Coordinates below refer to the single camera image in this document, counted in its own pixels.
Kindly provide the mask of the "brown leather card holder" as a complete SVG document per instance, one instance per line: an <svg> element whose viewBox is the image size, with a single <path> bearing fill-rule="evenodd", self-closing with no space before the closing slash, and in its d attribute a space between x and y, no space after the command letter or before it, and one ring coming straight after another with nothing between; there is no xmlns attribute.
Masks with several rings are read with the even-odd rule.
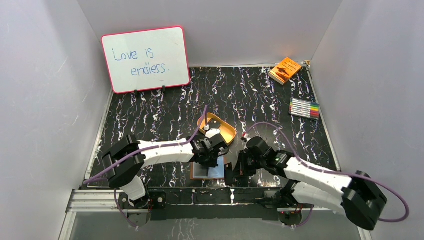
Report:
<svg viewBox="0 0 424 240"><path fill-rule="evenodd" d="M220 156L217 160L218 166L206 167L199 163L192 162L190 164L190 179L191 180L223 180L225 178L225 164L224 156Z"/></svg>

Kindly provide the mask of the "black credit card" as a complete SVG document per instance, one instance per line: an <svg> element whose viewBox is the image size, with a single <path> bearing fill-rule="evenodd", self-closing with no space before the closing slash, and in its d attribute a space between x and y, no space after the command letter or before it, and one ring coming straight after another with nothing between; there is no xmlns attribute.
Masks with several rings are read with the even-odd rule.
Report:
<svg viewBox="0 0 424 240"><path fill-rule="evenodd" d="M221 122L216 120L216 119L211 119L208 122L209 130L212 130L212 129L218 129L219 130L221 125L222 125Z"/></svg>
<svg viewBox="0 0 424 240"><path fill-rule="evenodd" d="M229 162L224 166L224 182L227 186L233 186L235 182L232 163Z"/></svg>

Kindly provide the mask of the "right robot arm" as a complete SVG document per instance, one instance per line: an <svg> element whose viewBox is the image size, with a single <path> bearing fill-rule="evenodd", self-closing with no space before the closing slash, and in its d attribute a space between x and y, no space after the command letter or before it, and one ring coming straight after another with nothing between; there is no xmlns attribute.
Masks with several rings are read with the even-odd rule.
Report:
<svg viewBox="0 0 424 240"><path fill-rule="evenodd" d="M370 176L357 171L343 175L315 164L305 163L292 152L275 150L261 137L243 137L244 149L239 151L235 175L253 176L264 169L273 176L288 180L273 196L288 207L314 205L342 214L359 228L372 231L388 200Z"/></svg>

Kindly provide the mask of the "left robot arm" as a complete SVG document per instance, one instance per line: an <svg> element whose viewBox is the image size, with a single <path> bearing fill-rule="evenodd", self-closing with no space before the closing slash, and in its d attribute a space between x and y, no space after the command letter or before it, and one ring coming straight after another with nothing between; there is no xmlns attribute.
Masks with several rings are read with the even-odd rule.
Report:
<svg viewBox="0 0 424 240"><path fill-rule="evenodd" d="M150 196L138 173L145 167L164 163L197 163L218 166L229 146L220 133L212 136L193 135L174 141L141 141L128 135L102 157L105 177L111 189L120 189L137 208L144 208Z"/></svg>

